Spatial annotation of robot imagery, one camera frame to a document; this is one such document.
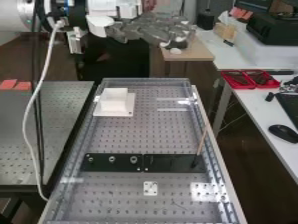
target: black mouse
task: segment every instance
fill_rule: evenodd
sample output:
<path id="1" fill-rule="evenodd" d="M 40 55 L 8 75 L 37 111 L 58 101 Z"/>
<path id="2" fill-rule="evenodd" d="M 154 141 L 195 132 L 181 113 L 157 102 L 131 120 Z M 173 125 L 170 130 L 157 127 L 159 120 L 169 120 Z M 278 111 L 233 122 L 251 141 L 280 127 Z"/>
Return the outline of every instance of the black mouse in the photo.
<path id="1" fill-rule="evenodd" d="M 280 139 L 286 140 L 287 142 L 291 142 L 294 144 L 298 143 L 298 134 L 296 132 L 290 129 L 284 125 L 272 125 L 268 128 L 268 131 Z"/>

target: red device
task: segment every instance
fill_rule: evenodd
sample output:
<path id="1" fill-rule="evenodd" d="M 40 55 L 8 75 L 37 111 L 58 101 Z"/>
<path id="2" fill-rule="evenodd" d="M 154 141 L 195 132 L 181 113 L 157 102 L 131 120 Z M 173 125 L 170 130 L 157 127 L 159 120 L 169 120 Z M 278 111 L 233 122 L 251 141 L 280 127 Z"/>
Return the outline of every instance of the red device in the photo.
<path id="1" fill-rule="evenodd" d="M 280 83 L 272 78 L 272 76 L 266 71 L 245 70 L 243 72 L 254 80 L 257 88 L 279 88 Z"/>
<path id="2" fill-rule="evenodd" d="M 254 81 L 242 71 L 222 71 L 221 75 L 233 89 L 255 89 Z"/>

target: small white cube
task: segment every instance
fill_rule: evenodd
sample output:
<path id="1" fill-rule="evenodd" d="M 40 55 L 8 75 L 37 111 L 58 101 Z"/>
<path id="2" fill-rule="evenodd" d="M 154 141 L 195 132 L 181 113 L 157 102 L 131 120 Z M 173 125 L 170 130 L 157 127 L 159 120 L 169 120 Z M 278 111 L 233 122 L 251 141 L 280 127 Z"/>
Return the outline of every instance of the small white cube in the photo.
<path id="1" fill-rule="evenodd" d="M 126 111 L 127 88 L 105 88 L 100 97 L 101 110 L 108 112 Z"/>

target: black cable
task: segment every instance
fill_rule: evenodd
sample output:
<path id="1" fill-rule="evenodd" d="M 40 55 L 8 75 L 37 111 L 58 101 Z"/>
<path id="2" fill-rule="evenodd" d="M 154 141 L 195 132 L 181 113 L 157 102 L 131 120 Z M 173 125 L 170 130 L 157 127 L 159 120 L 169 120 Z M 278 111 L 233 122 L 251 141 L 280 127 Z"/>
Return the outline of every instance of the black cable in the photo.
<path id="1" fill-rule="evenodd" d="M 181 8 L 179 8 L 179 15 L 181 16 L 183 15 L 183 9 L 185 9 L 185 0 L 182 0 L 182 5 L 181 5 Z"/>
<path id="2" fill-rule="evenodd" d="M 34 72 L 36 72 L 36 33 L 34 33 L 34 28 L 36 28 L 36 18 L 37 18 L 37 11 L 38 11 L 38 6 L 40 6 L 40 0 L 36 0 L 34 2 L 34 8 L 33 8 L 33 16 L 32 16 L 32 27 L 30 27 L 30 32 L 32 32 L 32 77 L 30 77 L 30 90 L 32 94 L 34 92 Z M 36 124 L 36 136 L 37 136 L 37 154 L 38 154 L 38 165 L 40 165 L 40 183 L 42 186 L 42 177 L 44 177 L 44 138 L 42 138 L 42 131 L 40 131 L 42 127 L 42 120 L 40 119 L 41 115 L 41 99 L 40 95 L 37 97 L 37 102 L 34 101 L 33 103 L 33 113 L 34 113 L 34 124 Z"/>

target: computer monitor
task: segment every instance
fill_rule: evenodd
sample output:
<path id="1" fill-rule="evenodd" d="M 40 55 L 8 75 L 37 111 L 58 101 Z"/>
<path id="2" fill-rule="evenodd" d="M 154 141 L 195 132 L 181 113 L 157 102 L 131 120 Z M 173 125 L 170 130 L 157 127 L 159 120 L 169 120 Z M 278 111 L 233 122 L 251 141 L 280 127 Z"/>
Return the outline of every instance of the computer monitor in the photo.
<path id="1" fill-rule="evenodd" d="M 287 5 L 294 6 L 298 8 L 298 0 L 282 0 Z"/>
<path id="2" fill-rule="evenodd" d="M 272 0 L 235 0 L 235 7 L 251 12 L 267 12 L 271 4 Z"/>

